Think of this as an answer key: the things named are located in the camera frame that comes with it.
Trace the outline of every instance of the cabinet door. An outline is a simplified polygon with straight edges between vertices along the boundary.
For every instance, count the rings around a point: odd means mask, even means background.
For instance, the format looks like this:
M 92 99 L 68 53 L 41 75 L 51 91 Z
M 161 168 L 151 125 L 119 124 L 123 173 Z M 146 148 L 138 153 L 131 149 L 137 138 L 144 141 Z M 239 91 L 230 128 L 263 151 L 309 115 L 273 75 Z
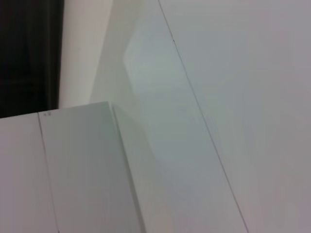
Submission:
M 0 232 L 57 233 L 37 113 L 0 119 Z
M 39 115 L 60 232 L 141 232 L 108 104 Z

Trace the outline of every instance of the white door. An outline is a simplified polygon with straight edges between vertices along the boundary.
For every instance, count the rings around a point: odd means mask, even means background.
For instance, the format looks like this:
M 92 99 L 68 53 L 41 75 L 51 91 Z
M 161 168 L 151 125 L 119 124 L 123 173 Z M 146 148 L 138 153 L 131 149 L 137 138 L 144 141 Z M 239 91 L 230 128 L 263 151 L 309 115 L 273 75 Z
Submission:
M 0 232 L 57 233 L 37 113 L 0 119 Z

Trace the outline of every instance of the white wall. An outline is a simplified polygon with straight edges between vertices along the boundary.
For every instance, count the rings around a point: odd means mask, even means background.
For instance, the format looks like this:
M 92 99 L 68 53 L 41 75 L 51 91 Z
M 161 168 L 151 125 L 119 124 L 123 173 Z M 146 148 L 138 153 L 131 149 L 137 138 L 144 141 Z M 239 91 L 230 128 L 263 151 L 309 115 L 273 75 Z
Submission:
M 310 232 L 310 1 L 160 1 L 249 232 Z
M 91 96 L 103 100 L 148 233 L 246 232 L 156 0 L 114 0 Z
M 59 107 L 89 103 L 112 0 L 66 0 Z

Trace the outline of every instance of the ceiling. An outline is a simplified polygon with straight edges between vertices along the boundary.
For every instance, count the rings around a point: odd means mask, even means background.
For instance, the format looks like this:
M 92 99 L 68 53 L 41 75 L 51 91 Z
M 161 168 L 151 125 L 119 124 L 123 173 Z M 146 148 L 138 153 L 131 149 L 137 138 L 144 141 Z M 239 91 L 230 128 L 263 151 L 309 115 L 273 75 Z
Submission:
M 0 0 L 0 117 L 57 108 L 63 1 Z

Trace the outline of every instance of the white surface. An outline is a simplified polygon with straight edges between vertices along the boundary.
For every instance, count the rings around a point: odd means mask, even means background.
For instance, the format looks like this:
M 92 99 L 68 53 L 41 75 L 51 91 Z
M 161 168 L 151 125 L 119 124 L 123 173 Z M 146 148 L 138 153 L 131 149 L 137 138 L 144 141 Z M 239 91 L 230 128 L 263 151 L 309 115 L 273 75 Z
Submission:
M 59 107 L 89 103 L 113 0 L 65 0 Z
M 148 233 L 244 233 L 156 0 L 114 0 L 91 101 L 111 101 Z
M 310 232 L 311 2 L 161 3 L 250 232 Z
M 39 115 L 60 232 L 140 233 L 108 104 L 49 113 Z
M 57 233 L 38 115 L 0 119 L 0 232 Z

